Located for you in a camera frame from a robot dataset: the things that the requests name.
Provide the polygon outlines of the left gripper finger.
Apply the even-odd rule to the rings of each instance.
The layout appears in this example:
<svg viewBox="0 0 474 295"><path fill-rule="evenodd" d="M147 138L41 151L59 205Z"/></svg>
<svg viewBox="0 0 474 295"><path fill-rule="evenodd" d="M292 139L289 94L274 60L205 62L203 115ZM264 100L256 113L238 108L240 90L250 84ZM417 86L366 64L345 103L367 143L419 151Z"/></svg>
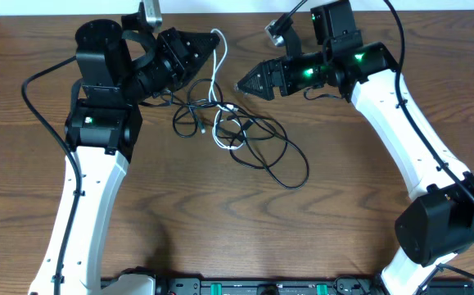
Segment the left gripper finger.
<svg viewBox="0 0 474 295"><path fill-rule="evenodd" d="M220 37L216 33L179 31L178 34L187 51L194 57L209 57L220 43Z"/></svg>
<svg viewBox="0 0 474 295"><path fill-rule="evenodd" d="M201 55L200 53L193 53L180 60L175 66L176 79L173 91L178 91L189 84L203 67L205 61L206 55Z"/></svg>

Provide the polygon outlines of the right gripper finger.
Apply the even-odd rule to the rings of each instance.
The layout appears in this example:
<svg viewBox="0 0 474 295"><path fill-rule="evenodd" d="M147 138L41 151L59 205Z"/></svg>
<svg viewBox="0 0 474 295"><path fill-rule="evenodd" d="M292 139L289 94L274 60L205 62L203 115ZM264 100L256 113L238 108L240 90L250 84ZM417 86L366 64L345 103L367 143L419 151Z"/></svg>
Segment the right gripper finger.
<svg viewBox="0 0 474 295"><path fill-rule="evenodd" d="M271 101L275 98L273 88L262 84L247 84L244 86L244 92Z"/></svg>
<svg viewBox="0 0 474 295"><path fill-rule="evenodd" d="M262 61L237 83L238 89L244 93L265 93L267 91L265 71L266 62Z"/></svg>

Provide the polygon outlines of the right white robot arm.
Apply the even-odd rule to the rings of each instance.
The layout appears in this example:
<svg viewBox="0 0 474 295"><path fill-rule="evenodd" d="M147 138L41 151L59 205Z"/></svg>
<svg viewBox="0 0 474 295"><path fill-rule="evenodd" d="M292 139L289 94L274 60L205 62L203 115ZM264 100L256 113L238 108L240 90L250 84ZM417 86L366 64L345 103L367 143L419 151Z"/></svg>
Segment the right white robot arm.
<svg viewBox="0 0 474 295"><path fill-rule="evenodd" d="M382 43L263 61L237 83L265 100L324 85L367 119L402 175L411 202L395 222L399 249L381 284L388 294L420 293L474 244L474 174L433 130Z"/></svg>

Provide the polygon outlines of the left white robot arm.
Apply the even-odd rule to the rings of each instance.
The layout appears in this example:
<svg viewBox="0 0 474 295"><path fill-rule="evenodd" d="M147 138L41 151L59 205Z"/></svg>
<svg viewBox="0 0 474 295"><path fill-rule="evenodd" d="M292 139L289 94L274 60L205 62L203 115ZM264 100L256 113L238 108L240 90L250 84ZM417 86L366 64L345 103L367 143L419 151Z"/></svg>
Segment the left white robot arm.
<svg viewBox="0 0 474 295"><path fill-rule="evenodd" d="M158 31L137 16L92 20L76 32L81 78L71 90L65 180L47 251L32 294L165 294L168 285L131 270L102 282L102 256L117 193L128 172L148 98L187 85L223 35Z"/></svg>

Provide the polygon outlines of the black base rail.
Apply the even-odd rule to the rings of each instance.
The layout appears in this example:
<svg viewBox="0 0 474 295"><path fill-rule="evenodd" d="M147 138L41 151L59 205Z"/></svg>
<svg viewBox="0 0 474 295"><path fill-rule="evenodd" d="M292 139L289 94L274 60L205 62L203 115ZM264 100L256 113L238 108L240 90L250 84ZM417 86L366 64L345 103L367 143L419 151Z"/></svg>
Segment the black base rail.
<svg viewBox="0 0 474 295"><path fill-rule="evenodd" d="M388 292L378 282L371 279L355 279L342 276L331 280L205 280L198 278L154 278L140 277L141 286L128 283L127 290L119 284L128 280L122 276L117 280L102 282L105 294L150 294L150 295L383 295Z"/></svg>

